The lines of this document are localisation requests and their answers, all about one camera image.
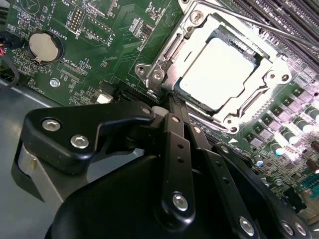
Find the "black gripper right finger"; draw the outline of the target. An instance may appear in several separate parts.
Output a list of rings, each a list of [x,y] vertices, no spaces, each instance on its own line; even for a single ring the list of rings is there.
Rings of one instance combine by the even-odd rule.
[[[204,158],[220,198],[230,239],[311,239],[308,224],[285,205],[246,164],[221,142],[210,142],[197,125],[189,134]]]

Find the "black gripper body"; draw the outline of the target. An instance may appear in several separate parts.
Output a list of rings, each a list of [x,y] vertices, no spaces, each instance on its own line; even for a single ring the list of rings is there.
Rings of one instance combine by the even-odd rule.
[[[169,231],[156,218],[162,163],[143,156],[72,193],[60,206],[48,239],[229,239],[231,230],[213,186],[193,172],[195,219]]]

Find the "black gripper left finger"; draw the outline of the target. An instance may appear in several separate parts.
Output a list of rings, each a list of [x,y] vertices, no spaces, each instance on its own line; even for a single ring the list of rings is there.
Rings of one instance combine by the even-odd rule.
[[[45,108],[30,111],[12,166],[16,184],[59,208],[87,185],[92,163],[135,149],[158,157],[163,180],[155,207],[171,225],[189,225],[195,216],[185,102],[167,95],[158,107],[141,101]]]

